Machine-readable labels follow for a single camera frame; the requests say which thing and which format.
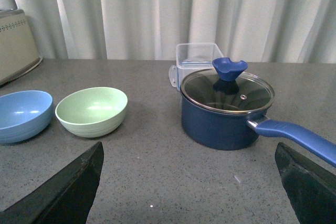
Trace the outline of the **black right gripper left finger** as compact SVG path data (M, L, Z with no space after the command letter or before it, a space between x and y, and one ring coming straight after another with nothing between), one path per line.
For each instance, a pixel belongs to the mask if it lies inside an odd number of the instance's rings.
M1 223L86 223L104 160L97 142L32 193L1 212Z

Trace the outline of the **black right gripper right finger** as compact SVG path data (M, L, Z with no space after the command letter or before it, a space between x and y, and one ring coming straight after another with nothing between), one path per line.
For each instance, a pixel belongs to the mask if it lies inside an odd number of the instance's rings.
M335 223L335 175L284 143L275 161L300 223Z

